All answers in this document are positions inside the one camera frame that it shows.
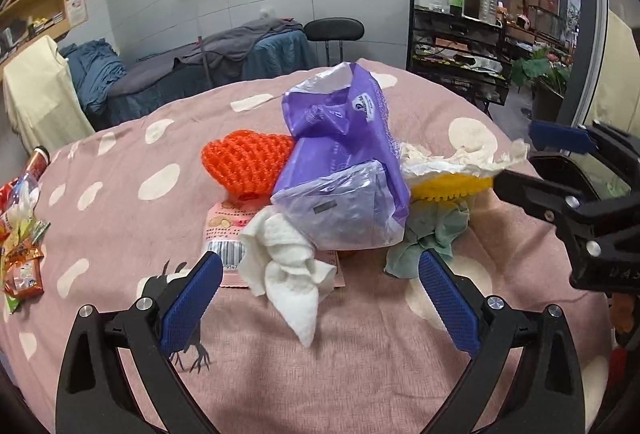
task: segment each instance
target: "brown bottle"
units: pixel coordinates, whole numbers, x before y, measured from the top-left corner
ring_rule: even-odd
[[[480,18],[480,0],[465,0],[465,15],[468,18]]]

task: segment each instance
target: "purple plastic bag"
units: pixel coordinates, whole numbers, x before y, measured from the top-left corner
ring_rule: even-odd
[[[319,249],[402,240],[409,190],[380,86],[343,63],[289,90],[282,112],[296,146],[271,201]]]

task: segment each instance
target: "blue gripper pad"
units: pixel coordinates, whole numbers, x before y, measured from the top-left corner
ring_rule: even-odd
[[[478,317],[430,252],[420,256],[418,276],[453,343],[474,358],[480,351]]]
[[[160,338],[160,351],[164,356],[184,349],[222,283],[222,261],[218,254],[209,254],[198,273],[164,315]]]
[[[578,154],[593,154],[596,144],[584,129],[534,120],[529,124],[529,137],[533,146],[544,151],[546,146]]]

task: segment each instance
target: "black stool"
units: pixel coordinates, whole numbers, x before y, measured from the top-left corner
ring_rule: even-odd
[[[305,26],[306,38],[310,41],[324,41],[326,50],[326,65],[331,66],[329,59],[329,41],[340,41],[340,62],[343,61],[342,42],[345,40],[360,40],[364,35],[364,25],[358,20],[350,18],[326,18],[311,21]]]

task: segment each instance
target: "black shelf rack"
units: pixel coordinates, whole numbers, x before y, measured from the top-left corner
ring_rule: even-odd
[[[420,54],[421,44],[433,47],[436,52]],[[465,45],[468,51],[451,44]],[[410,0],[406,70],[443,85],[474,105],[480,102],[489,117],[490,104],[504,106],[509,93],[511,61],[502,52],[504,44],[505,29],[501,24],[435,12]],[[460,52],[460,56],[438,55],[443,50]],[[471,69],[464,63],[469,56],[499,62],[502,72]]]

